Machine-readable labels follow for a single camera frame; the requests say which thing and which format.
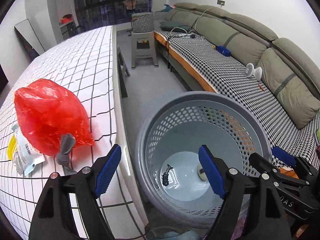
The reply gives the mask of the dark green cushion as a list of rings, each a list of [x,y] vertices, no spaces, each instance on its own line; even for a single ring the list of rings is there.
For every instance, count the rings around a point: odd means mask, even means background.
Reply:
[[[169,32],[189,33],[192,31],[190,26],[175,21],[162,21],[159,23],[159,27],[163,31]]]

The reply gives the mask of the houndstooth sofa cover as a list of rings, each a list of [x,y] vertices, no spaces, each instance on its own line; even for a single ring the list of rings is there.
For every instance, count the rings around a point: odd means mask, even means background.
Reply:
[[[262,81],[245,75],[246,65],[231,55],[223,56],[216,45],[192,30],[189,33],[163,31],[159,23],[168,12],[156,12],[155,38],[169,51],[206,91],[217,92],[245,106],[260,122],[272,146],[278,146],[295,156],[319,166],[316,130],[319,111],[303,128],[298,129],[280,101]]]

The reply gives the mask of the red plastic bag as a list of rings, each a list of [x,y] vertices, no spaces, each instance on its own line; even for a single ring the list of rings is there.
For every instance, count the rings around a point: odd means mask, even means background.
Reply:
[[[18,125],[23,136],[41,153],[55,156],[61,137],[70,133],[76,147],[94,145],[87,112],[70,90],[38,79],[14,93]]]

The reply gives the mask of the grey perforated laundry basket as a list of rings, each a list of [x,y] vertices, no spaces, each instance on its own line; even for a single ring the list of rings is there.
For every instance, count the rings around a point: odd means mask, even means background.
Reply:
[[[264,129],[243,105],[211,92],[186,92],[147,117],[135,153],[139,184],[148,200],[177,223],[208,228],[227,193],[223,161],[257,177],[257,153],[271,159]]]

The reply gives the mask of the black fishbone toy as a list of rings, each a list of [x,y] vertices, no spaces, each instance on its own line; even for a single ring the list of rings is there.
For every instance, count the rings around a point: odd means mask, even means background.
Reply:
[[[167,169],[162,174],[162,185],[163,186],[168,186],[169,185],[169,172],[170,172],[171,169],[173,169],[173,167],[168,164],[167,165]]]

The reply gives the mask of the yellow plastic ring lid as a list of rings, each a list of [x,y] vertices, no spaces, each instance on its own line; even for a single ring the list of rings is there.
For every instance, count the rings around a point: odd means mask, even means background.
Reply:
[[[13,135],[8,143],[7,156],[9,160],[13,159],[14,153],[17,151],[17,141]]]

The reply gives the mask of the blue object on sofa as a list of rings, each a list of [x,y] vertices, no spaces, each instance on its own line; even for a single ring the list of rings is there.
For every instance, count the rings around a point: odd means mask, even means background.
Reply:
[[[216,46],[215,49],[223,56],[229,57],[231,52],[224,46]]]

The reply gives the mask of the checkered white tablecloth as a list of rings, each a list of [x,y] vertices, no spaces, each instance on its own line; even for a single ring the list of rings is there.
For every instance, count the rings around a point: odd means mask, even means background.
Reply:
[[[78,97],[89,117],[95,143],[73,149],[71,165],[75,171],[105,156],[120,134],[114,109],[116,38],[115,27],[101,27],[72,37],[36,58],[15,84],[15,88],[21,88],[38,79],[48,79]],[[1,107],[1,210],[14,233],[28,239],[41,191],[49,175],[63,173],[63,168],[55,157],[47,156],[29,175],[18,174],[7,154],[16,123],[14,93],[10,92]]]

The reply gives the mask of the red item on desk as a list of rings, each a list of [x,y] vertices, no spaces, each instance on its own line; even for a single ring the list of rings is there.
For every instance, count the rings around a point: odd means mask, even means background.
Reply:
[[[72,14],[66,14],[60,19],[61,25],[72,22],[73,21],[73,15]]]

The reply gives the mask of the light blue wipes packet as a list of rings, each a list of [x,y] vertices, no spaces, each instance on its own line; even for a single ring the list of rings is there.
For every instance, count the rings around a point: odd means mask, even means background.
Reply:
[[[12,127],[16,146],[13,152],[13,163],[18,174],[27,176],[35,167],[45,161],[45,157],[22,134],[18,124]]]

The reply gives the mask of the hanging clothes rack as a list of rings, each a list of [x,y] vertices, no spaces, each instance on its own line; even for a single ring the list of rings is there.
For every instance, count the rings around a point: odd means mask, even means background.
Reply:
[[[74,0],[74,4],[84,30],[127,23],[134,13],[152,11],[152,0]]]

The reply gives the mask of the leaning mirror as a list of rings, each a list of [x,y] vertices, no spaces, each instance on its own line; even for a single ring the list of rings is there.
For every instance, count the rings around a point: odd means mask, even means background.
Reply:
[[[14,30],[20,44],[31,61],[45,52],[43,45],[39,41],[28,19],[14,25]]]

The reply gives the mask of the olive green sofa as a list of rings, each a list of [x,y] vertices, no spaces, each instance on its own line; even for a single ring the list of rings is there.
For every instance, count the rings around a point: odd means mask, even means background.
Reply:
[[[211,5],[177,3],[165,17],[188,25],[207,41],[224,46],[244,65],[263,70],[262,81],[298,129],[319,111],[319,68],[291,40],[241,14]]]

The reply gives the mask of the wall power socket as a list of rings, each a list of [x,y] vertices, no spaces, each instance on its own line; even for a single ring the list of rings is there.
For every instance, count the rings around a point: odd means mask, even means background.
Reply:
[[[221,5],[221,6],[224,6],[224,5],[225,5],[225,1],[223,1],[223,0],[217,0],[217,4],[218,4],[218,5]]]

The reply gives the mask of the small white fan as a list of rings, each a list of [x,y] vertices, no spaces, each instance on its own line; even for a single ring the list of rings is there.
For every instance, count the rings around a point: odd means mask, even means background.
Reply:
[[[263,75],[263,70],[261,67],[255,68],[252,63],[248,63],[245,68],[245,75],[247,77],[255,77],[257,81],[260,81]]]

